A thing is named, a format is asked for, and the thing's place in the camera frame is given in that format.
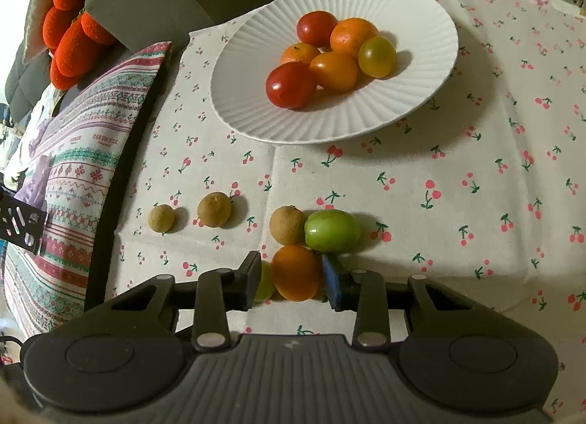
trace stuffed toy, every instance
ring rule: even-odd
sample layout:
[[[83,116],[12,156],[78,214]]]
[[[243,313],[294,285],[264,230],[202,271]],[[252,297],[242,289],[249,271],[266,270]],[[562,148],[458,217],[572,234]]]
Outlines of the stuffed toy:
[[[86,0],[53,0],[43,22],[43,41],[53,54],[51,82],[67,90],[90,72],[105,49],[116,42],[92,16]]]

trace red tomato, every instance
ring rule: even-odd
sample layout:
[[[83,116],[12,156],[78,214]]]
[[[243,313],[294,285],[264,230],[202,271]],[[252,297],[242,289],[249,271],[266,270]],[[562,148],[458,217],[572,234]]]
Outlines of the red tomato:
[[[288,62],[268,74],[265,91],[271,103],[278,107],[296,109],[309,102],[317,83],[309,65]]]
[[[297,37],[314,47],[326,47],[338,20],[326,11],[308,12],[297,23]]]

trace cherry print tablecloth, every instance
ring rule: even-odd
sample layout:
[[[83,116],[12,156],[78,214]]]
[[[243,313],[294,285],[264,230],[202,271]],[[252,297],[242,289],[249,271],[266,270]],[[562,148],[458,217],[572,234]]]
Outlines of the cherry print tablecloth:
[[[252,249],[270,260],[275,208],[339,208],[364,231],[347,267],[425,272],[542,333],[560,358],[547,412],[586,410],[586,22],[550,0],[437,1],[459,34],[447,83],[408,118],[336,144],[274,147],[227,129],[210,75],[251,14],[192,33],[132,173],[108,292],[162,272],[196,280]],[[233,217],[201,227],[197,204],[216,190],[231,196]],[[162,203],[178,209],[172,234],[147,225]],[[353,328],[351,312],[320,300],[268,301],[229,319],[241,332]],[[390,319],[402,339],[401,315]]]

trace plate rim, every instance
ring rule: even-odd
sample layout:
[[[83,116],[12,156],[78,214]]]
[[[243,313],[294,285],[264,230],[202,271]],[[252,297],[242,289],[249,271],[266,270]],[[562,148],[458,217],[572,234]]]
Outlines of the plate rim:
[[[228,42],[222,47],[222,50],[218,54],[218,57],[216,57],[216,62],[214,63],[214,68],[212,69],[212,75],[210,77],[210,103],[212,104],[212,109],[213,109],[214,113],[216,114],[218,119],[220,119],[222,124],[224,124],[226,127],[233,130],[235,133],[238,133],[239,135],[242,135],[246,138],[250,138],[251,140],[260,141],[261,143],[269,143],[269,144],[273,144],[273,145],[285,145],[285,146],[286,145],[295,146],[295,145],[323,144],[323,143],[332,143],[334,141],[350,140],[350,139],[357,138],[357,137],[363,136],[365,134],[368,134],[372,131],[386,128],[389,125],[392,125],[395,122],[399,121],[400,119],[405,118],[407,115],[410,115],[412,112],[414,112],[415,110],[417,110],[418,108],[420,108],[421,106],[426,104],[427,101],[429,101],[429,99],[432,98],[444,86],[447,79],[449,79],[450,73],[452,72],[454,65],[456,64],[456,60],[458,58],[458,47],[459,47],[458,29],[456,28],[455,22],[453,21],[452,16],[450,16],[449,12],[447,12],[447,10],[440,3],[438,3],[436,0],[430,0],[430,1],[435,2],[443,10],[445,15],[449,18],[449,20],[450,20],[449,29],[452,31],[452,35],[455,37],[455,49],[453,51],[453,59],[451,59],[451,61],[450,61],[451,67],[448,69],[447,74],[445,75],[445,77],[443,78],[443,80],[441,81],[439,86],[433,91],[433,93],[431,95],[429,95],[429,97],[426,100],[424,100],[419,105],[415,105],[413,108],[409,109],[407,112],[405,112],[399,118],[396,118],[396,119],[391,120],[389,122],[385,122],[385,123],[378,125],[378,126],[368,127],[368,128],[362,129],[360,131],[352,132],[350,134],[322,138],[319,140],[291,140],[291,141],[288,141],[288,140],[272,140],[272,139],[267,139],[267,138],[259,138],[257,136],[252,135],[252,134],[240,131],[239,129],[235,128],[233,125],[228,124],[228,122],[225,121],[224,118],[222,118],[222,115],[220,115],[220,113],[216,109],[216,106],[213,101],[212,90],[213,90],[213,84],[214,84],[214,78],[215,78],[214,74],[216,73],[216,68],[218,67],[218,60],[220,59],[220,57],[222,56],[222,54],[224,53],[226,48],[230,45],[230,42],[232,42],[232,39],[235,37],[235,35],[238,33],[238,31],[241,30],[244,27],[244,25],[246,25],[248,22],[250,22],[252,19],[254,19],[257,15],[260,15],[261,12],[263,12],[265,9],[267,9],[269,6],[276,3],[277,1],[279,1],[279,0],[272,0],[270,3],[267,3],[263,6],[260,6],[259,8],[255,9],[255,10],[249,11],[249,12],[252,12],[252,15],[248,19],[246,19],[238,27],[238,29],[236,29],[236,31],[234,31],[234,33],[230,36],[230,39],[228,39]]]

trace orange fruit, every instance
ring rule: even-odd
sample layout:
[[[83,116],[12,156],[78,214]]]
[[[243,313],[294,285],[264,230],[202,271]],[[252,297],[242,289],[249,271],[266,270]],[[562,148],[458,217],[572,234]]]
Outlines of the orange fruit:
[[[356,84],[358,64],[345,53],[324,52],[311,61],[309,68],[318,85],[326,90],[346,93]]]
[[[317,294],[322,283],[318,257],[300,245],[286,245],[272,258],[271,278],[286,300],[304,301]]]
[[[297,44],[290,45],[285,49],[285,52],[283,52],[283,55],[281,55],[279,64],[287,62],[303,62],[309,65],[314,57],[317,57],[318,55],[319,50],[317,47],[299,42]]]
[[[374,24],[360,17],[351,17],[338,22],[330,36],[330,46],[337,53],[346,53],[356,59],[362,44],[371,37],[378,36]]]

